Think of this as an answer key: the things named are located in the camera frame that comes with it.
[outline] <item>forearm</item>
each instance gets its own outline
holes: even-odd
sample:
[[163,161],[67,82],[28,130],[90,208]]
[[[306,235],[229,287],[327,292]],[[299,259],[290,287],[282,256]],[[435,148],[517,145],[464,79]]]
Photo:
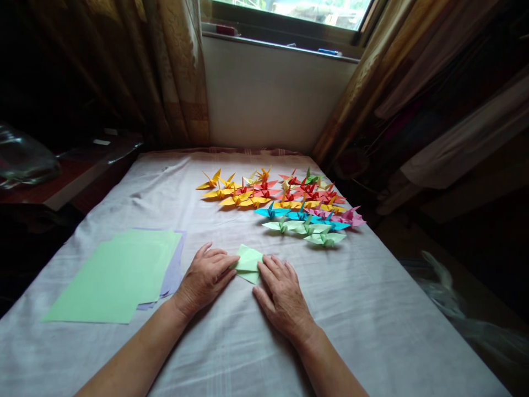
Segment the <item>forearm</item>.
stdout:
[[190,320],[174,298],[165,302],[76,396],[146,396]]
[[294,338],[292,343],[318,397],[369,397],[320,327],[314,325],[308,339]]

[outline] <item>mattress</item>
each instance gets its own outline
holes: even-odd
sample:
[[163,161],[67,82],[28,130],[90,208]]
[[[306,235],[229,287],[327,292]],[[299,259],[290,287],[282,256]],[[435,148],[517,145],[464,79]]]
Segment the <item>mattress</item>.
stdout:
[[[371,396],[509,395],[367,224],[323,249],[271,235],[253,211],[201,200],[202,171],[237,172],[235,180],[270,165],[272,180],[294,168],[321,174],[309,157],[257,153],[141,156],[0,320],[0,395],[74,394],[152,315],[137,311],[128,325],[40,322],[97,245],[134,227],[186,230],[182,272],[210,240],[229,254],[245,244],[288,259],[316,322]],[[150,395],[313,395],[252,286],[236,277],[196,316]]]

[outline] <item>glass pane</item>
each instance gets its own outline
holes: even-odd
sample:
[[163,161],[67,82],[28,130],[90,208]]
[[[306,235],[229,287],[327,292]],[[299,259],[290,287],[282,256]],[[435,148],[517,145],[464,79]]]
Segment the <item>glass pane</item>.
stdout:
[[216,0],[311,22],[358,30],[371,0]]

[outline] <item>window frame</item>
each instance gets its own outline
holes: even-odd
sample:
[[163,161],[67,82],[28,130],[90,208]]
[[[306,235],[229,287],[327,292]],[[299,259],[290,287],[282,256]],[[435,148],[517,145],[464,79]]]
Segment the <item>window frame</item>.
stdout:
[[360,59],[388,0],[371,0],[358,31],[337,28],[262,10],[210,0],[210,18],[204,22],[232,26],[251,40],[297,48],[339,51],[344,57]]

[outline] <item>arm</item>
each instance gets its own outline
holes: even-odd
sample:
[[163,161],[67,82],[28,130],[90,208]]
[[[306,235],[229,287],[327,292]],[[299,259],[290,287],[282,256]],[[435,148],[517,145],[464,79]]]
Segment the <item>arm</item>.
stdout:
[[259,270],[272,296],[257,286],[253,293],[268,320],[297,350],[316,395],[369,397],[325,332],[314,322],[292,265],[266,255],[263,262],[259,262]]
[[229,266],[239,260],[221,249],[202,246],[178,291],[100,369],[76,396],[147,395],[167,356],[189,321],[212,303],[237,272]]

